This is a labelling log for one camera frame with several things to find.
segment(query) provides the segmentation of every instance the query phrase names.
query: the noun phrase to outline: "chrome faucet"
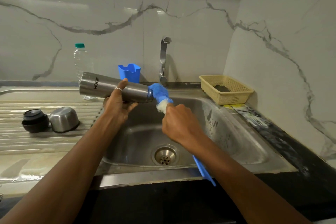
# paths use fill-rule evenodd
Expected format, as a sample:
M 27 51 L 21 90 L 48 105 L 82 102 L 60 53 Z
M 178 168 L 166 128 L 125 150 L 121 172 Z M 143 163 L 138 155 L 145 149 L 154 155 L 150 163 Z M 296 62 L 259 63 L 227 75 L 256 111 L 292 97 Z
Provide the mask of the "chrome faucet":
M 166 70 L 166 54 L 167 54 L 167 44 L 171 43 L 171 38 L 163 36 L 161 39 L 161 52 L 160 52 L 160 70 L 159 70 L 159 80 L 161 84 L 167 82 L 165 77 Z

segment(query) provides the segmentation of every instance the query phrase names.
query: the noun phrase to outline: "blue plastic cup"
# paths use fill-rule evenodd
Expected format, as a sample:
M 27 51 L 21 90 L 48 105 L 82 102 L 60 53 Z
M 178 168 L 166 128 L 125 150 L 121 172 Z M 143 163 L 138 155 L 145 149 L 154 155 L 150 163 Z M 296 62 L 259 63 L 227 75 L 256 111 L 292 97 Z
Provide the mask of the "blue plastic cup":
M 123 65 L 119 65 L 118 70 L 119 70 L 120 79 L 127 78 L 129 82 L 139 83 L 140 69 L 141 67 L 133 63 L 128 64 L 127 67 L 124 67 Z

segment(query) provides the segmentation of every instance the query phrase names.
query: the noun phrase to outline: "stainless steel water bottle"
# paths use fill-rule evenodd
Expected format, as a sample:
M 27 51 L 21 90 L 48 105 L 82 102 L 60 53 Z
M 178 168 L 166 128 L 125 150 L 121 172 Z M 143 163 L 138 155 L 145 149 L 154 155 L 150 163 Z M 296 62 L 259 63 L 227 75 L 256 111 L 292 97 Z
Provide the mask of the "stainless steel water bottle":
M 120 79 L 103 76 L 99 74 L 84 72 L 79 83 L 79 94 L 107 98 L 117 87 Z M 146 103 L 153 101 L 153 92 L 148 86 L 128 82 L 122 91 L 124 101 L 132 101 L 138 103 Z

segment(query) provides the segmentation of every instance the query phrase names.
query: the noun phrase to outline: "sink drain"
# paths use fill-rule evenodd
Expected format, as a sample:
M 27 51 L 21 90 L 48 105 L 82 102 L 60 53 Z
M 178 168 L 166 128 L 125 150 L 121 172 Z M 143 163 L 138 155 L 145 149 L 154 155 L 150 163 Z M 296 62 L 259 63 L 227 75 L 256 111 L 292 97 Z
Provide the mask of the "sink drain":
M 176 162 L 177 153 L 172 145 L 164 145 L 156 148 L 154 151 L 153 160 L 159 165 L 168 166 Z

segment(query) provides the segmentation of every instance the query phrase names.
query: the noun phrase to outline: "hand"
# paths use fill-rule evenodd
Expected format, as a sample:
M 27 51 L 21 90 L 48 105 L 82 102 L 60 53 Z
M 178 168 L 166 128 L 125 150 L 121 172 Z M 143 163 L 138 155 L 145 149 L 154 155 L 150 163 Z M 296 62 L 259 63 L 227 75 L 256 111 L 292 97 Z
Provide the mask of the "hand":
M 118 88 L 122 90 L 127 86 L 127 78 L 123 79 L 118 83 Z M 128 114 L 136 107 L 138 103 L 124 103 L 121 96 L 121 90 L 114 89 L 111 93 L 111 96 L 104 99 L 103 115 L 112 117 L 115 120 L 116 126 L 119 128 L 127 120 Z
M 168 104 L 162 119 L 162 132 L 178 142 L 189 152 L 193 152 L 202 141 L 210 140 L 203 132 L 196 116 L 184 105 L 174 107 Z

